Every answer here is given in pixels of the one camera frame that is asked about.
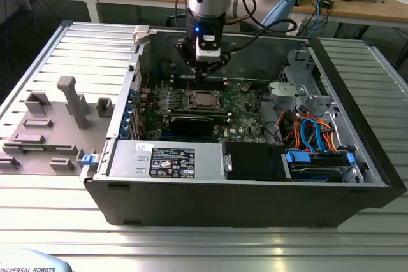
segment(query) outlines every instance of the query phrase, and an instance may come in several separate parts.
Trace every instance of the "blue drive bracket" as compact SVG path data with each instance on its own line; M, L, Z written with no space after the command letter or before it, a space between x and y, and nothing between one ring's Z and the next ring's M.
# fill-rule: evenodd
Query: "blue drive bracket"
M304 151L289 151L286 153L286 161L288 164L292 162L302 162L302 163L311 163L310 155L308 152Z

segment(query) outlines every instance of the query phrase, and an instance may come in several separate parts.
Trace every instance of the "motherboard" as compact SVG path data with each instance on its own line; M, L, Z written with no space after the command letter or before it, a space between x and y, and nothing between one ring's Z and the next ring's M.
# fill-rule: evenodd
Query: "motherboard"
M142 89L138 106L142 139L265 142L257 113L259 91L250 83L183 81L161 81Z

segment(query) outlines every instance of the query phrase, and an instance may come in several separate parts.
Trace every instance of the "blue latch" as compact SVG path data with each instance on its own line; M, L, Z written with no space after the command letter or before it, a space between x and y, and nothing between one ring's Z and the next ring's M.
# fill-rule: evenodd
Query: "blue latch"
M126 119L123 119L120 126L127 127L128 125L129 125L129 122Z
M134 89L129 90L129 98L134 99L136 97L136 91Z
M126 111L132 111L132 108L133 108L132 104L126 103L126 105L125 105L125 110Z
M95 166L97 164L96 162L96 154L88 154L88 155L84 155L82 157L82 164L83 165L88 165L88 166Z
M119 129L119 136L126 137L128 132L125 129Z
M288 164L290 164L291 162L312 162L309 153L304 151L289 151L286 154L286 161L288 162Z
M353 165L356 162L356 158L353 153L347 153L347 159L349 160L350 165Z

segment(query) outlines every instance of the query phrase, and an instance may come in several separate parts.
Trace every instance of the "slotted aluminum surface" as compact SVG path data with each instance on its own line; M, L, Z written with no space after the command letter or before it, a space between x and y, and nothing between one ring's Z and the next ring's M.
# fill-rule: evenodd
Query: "slotted aluminum surface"
M320 42L395 169L407 178L407 84L375 47L348 39Z
M85 43L110 46L113 39L115 48L130 48L131 30L127 26L74 24L72 28L75 29L63 35L59 43L61 49L72 48L63 45L65 43L81 44L82 47ZM86 69L88 75L112 76L110 83L104 83L104 78L98 84L119 87L117 77L122 77L126 68L119 62L108 68L100 65L103 62L97 66L68 62L69 69L65 62L44 64L41 71L65 73L71 70L81 75ZM53 77L49 76L42 78L41 82L52 80ZM377 82L371 76L367 81ZM97 98L98 90L92 90L94 96L87 99ZM18 120L24 107L18 99L12 102L8 110L17 112L7 110L9 122ZM382 120L377 115L381 113L379 110L370 106L362 108L367 111L368 119ZM400 117L392 118L396 125L404 126L398 121ZM386 147L389 154L393 145L391 142ZM399 172L404 180L408 180L406 167L400 168ZM265 209L270 201L282 201L259 200L265 203ZM338 229L117 227L105 221L76 177L0 176L0 247L32 248L56 255L70 263L76 272L406 271L407 225L408 197L405 195L381 210L365 210L357 214Z

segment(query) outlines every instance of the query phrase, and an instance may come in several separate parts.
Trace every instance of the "gray plastic panel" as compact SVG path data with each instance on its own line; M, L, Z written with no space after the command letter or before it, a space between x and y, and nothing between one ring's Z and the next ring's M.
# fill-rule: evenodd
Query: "gray plastic panel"
M3 143L11 141L16 134L44 135L46 145L76 145L85 154L93 149L100 152L105 144L110 118L99 118L95 105L100 98L117 103L129 59L135 52L133 29L133 26L85 23L73 23L69 29L65 28L18 98L0 118L0 155L5 156L1 150ZM87 130L79 131L73 117L68 115L66 98L57 88L62 76L75 78L76 92L83 94L90 106L87 119L91 127ZM44 92L47 95L51 106L43 106L46 114L36 118L49 118L52 127L22 125L25 119L32 118L24 104L31 92ZM58 152L30 151L15 157L21 165L13 171L0 167L0 173L78 175L81 167L76 161L76 153L62 156ZM49 163L51 158L58 157L70 158L74 170L54 171Z

